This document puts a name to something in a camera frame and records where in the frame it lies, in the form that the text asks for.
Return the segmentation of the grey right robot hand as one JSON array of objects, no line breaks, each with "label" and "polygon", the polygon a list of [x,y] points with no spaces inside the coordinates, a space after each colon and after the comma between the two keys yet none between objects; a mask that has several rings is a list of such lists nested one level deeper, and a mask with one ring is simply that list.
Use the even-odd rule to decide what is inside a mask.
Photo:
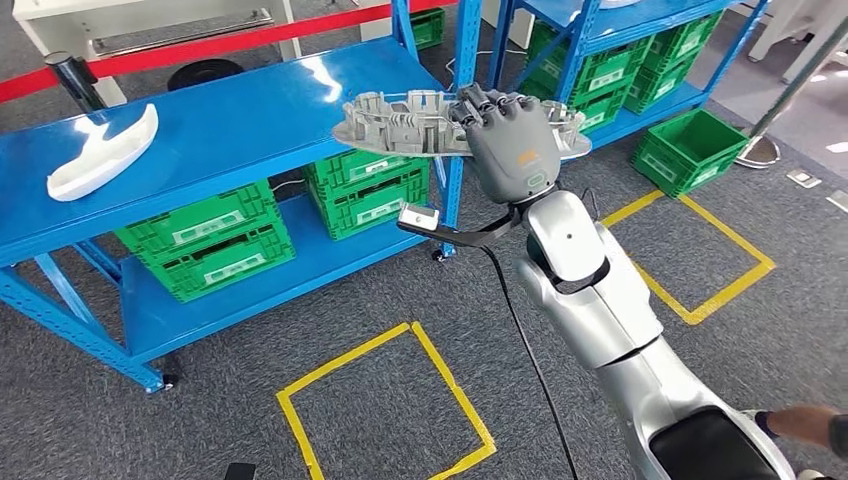
[{"label": "grey right robot hand", "polygon": [[561,155],[541,101],[521,93],[457,91],[451,119],[463,128],[470,165],[496,204],[520,204],[553,188]]}]

